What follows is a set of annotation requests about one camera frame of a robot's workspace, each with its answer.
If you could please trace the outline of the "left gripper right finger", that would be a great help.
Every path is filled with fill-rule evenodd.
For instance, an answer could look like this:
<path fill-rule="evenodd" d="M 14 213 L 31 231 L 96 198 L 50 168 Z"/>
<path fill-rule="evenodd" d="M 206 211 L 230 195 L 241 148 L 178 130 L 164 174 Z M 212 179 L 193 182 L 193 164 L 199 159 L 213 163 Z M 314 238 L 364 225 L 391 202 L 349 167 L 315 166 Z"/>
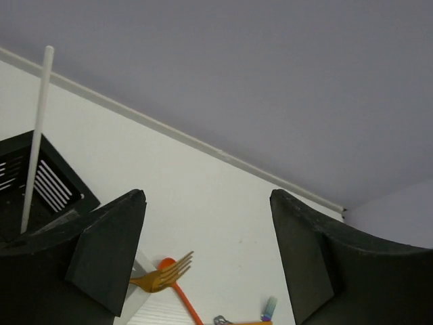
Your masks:
<path fill-rule="evenodd" d="M 270 205 L 295 323 L 432 323 L 431 249 L 359 231 L 284 190 Z"/>

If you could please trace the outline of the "gold metal fork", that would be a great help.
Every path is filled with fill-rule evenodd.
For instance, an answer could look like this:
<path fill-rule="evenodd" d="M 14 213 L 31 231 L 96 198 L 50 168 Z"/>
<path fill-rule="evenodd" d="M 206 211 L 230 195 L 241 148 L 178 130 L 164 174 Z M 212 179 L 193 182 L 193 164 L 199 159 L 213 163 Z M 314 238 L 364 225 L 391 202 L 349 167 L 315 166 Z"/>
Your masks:
<path fill-rule="evenodd" d="M 138 278 L 130 278 L 129 284 L 138 286 L 147 293 L 158 293 L 174 284 L 191 268 L 192 255 L 193 251 L 169 266 L 152 271 Z"/>

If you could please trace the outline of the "white chopstick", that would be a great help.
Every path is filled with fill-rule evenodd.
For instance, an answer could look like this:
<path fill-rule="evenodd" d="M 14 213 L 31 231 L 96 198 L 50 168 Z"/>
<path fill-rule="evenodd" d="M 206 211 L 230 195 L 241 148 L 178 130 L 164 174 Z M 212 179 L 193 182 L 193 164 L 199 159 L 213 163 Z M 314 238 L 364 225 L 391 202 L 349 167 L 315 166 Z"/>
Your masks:
<path fill-rule="evenodd" d="M 24 205 L 23 205 L 21 228 L 20 228 L 21 234 L 27 231 L 28 222 L 30 219 L 30 210 L 32 206 L 33 190 L 35 188 L 35 177 L 36 177 L 37 165 L 39 159 L 39 150 L 41 146 L 43 121 L 44 121 L 45 109 L 47 104 L 49 80 L 51 76 L 54 51 L 55 49 L 52 46 L 48 45 L 45 48 L 45 53 L 43 58 L 41 82 L 40 82 L 39 96 L 37 101 L 37 113 L 35 119 L 35 127 L 32 133 L 32 143 L 30 148 L 30 156 L 29 156 L 29 164 L 28 164 L 28 174 L 27 174 L 25 193 L 24 193 Z"/>

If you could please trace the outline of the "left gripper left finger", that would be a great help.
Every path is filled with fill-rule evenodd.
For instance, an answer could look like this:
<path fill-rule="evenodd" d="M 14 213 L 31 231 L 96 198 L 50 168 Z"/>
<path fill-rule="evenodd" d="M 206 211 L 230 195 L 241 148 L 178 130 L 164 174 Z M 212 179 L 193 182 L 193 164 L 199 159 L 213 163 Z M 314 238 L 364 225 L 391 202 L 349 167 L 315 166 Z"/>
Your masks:
<path fill-rule="evenodd" d="M 1 249 L 2 324 L 113 324 L 122 313 L 145 217 L 134 189 Z"/>

